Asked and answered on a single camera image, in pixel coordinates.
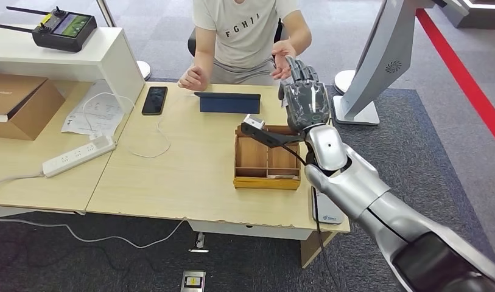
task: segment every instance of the black cable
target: black cable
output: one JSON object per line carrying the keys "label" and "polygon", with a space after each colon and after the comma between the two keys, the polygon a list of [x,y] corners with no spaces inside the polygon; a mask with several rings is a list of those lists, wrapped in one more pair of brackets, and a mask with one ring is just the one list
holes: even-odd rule
{"label": "black cable", "polygon": [[[282,147],[287,150],[288,152],[290,152],[291,154],[293,154],[297,159],[299,159],[301,161],[301,163],[303,165],[306,166],[306,162],[303,160],[303,158],[301,158],[301,156],[299,156],[299,154],[297,154],[295,151],[293,151],[292,149],[290,149],[289,147],[287,147],[286,145],[282,145]],[[333,281],[333,285],[335,286],[336,290],[337,291],[340,291],[340,288],[339,286],[337,285],[337,282],[335,281],[335,278],[333,276],[333,272],[331,271],[331,268],[329,266],[329,263],[328,263],[328,260],[326,258],[326,251],[325,251],[325,245],[323,244],[323,238],[321,236],[321,227],[319,226],[319,209],[317,207],[317,192],[315,191],[315,188],[313,187],[312,190],[314,191],[314,203],[315,203],[315,224],[317,226],[317,235],[318,235],[318,239],[319,239],[319,244],[321,246],[321,252],[322,252],[322,258],[323,260],[325,261],[325,264],[326,264],[326,268],[328,269],[328,273],[331,277],[331,280]]]}
{"label": "black cable", "polygon": [[321,253],[322,253],[322,258],[326,264],[326,268],[328,269],[328,273],[331,277],[331,280],[333,281],[333,286],[337,289],[337,291],[340,291],[340,287],[337,285],[337,282],[335,281],[335,278],[333,277],[333,272],[331,271],[331,268],[329,266],[328,260],[326,259],[326,251],[325,251],[325,245],[323,243],[323,237],[321,236],[321,228],[319,226],[319,209],[317,207],[317,191],[315,190],[314,187],[312,187],[312,190],[314,192],[314,203],[315,203],[315,225],[317,226],[317,237],[319,239],[319,244],[321,245]]}
{"label": "black cable", "polygon": [[[69,256],[74,255],[74,253],[77,252],[77,251],[79,251],[79,250],[82,250],[82,249],[96,249],[96,250],[98,250],[98,251],[100,251],[100,252],[102,252],[104,254],[105,259],[106,259],[109,267],[112,270],[114,270],[116,272],[119,272],[119,273],[125,272],[124,275],[121,277],[121,282],[123,283],[122,284],[122,288],[121,288],[122,291],[125,291],[125,288],[127,288],[127,291],[130,291],[130,283],[126,282],[125,280],[126,280],[127,276],[130,274],[130,272],[131,272],[131,270],[133,268],[133,265],[137,264],[138,262],[142,262],[142,261],[147,262],[149,264],[149,268],[154,273],[161,274],[161,271],[158,270],[157,268],[155,268],[154,263],[148,257],[146,257],[146,256],[135,258],[125,268],[118,267],[118,266],[116,266],[113,263],[113,261],[111,260],[111,256],[109,255],[109,253],[107,253],[107,251],[106,251],[105,248],[103,248],[101,246],[95,246],[95,245],[76,246],[75,248],[72,248],[68,252],[64,253],[62,256],[60,256],[57,259],[52,260],[52,261],[50,261],[48,263],[33,263],[31,261],[31,258],[30,258],[29,247],[28,247],[27,242],[26,242],[26,239],[33,232],[35,232],[35,230],[34,231],[29,231],[19,241],[5,240],[5,241],[1,241],[0,242],[0,246],[6,245],[6,244],[13,244],[13,245],[16,246],[16,249],[17,249],[16,253],[13,254],[12,258],[10,260],[6,261],[4,264],[2,264],[0,266],[0,272],[3,271],[6,268],[12,266],[19,259],[19,256],[22,254],[22,252],[25,252],[25,259],[26,259],[25,264],[26,264],[27,267],[29,267],[29,268],[47,268],[49,266],[56,265],[56,264],[60,263],[62,260],[66,259]],[[179,256],[181,256],[181,255],[183,255],[183,254],[185,254],[187,252],[188,252],[188,250],[185,249],[184,252],[181,252],[179,254],[174,255],[172,258],[179,257]]]}
{"label": "black cable", "polygon": [[297,159],[299,159],[299,161],[301,161],[301,163],[303,165],[306,165],[306,162],[304,161],[303,158],[301,158],[301,156],[299,156],[299,154],[297,154],[294,150],[290,149],[287,145],[283,144],[281,146],[283,149],[287,150],[288,152],[290,152],[290,154],[294,155]]}

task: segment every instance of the smartphone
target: smartphone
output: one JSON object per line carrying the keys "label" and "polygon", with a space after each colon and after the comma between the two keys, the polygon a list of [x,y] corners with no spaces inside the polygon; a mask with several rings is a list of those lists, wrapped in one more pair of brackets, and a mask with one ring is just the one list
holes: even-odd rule
{"label": "smartphone", "polygon": [[163,112],[167,92],[168,88],[166,87],[153,86],[149,88],[141,114],[144,116],[160,115]]}

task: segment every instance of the white power strip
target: white power strip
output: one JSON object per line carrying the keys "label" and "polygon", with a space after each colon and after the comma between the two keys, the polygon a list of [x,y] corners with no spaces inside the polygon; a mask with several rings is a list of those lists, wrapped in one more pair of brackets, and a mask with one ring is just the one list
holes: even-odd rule
{"label": "white power strip", "polygon": [[116,142],[111,136],[101,136],[90,143],[52,158],[43,163],[43,173],[47,178],[72,169],[84,162],[104,155],[116,148]]}

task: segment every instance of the controller screen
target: controller screen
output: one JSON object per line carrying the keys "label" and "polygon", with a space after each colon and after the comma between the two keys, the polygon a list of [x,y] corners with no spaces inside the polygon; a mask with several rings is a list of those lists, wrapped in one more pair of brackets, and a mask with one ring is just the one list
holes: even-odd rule
{"label": "controller screen", "polygon": [[75,38],[89,20],[89,16],[69,13],[55,28],[54,34]]}

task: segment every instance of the chair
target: chair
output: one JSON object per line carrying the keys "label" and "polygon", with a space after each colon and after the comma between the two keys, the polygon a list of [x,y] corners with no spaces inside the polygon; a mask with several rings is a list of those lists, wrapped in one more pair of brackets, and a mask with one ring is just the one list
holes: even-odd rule
{"label": "chair", "polygon": [[[281,22],[281,19],[278,21],[278,28],[276,29],[276,34],[274,35],[274,42],[280,41],[280,40],[286,40],[288,39],[289,36],[287,35],[287,32],[285,30],[285,27],[283,26],[283,23]],[[197,47],[197,42],[195,40],[195,29],[192,31],[192,34],[188,38],[188,50],[190,51],[190,54],[192,56],[195,56],[195,48]]]}

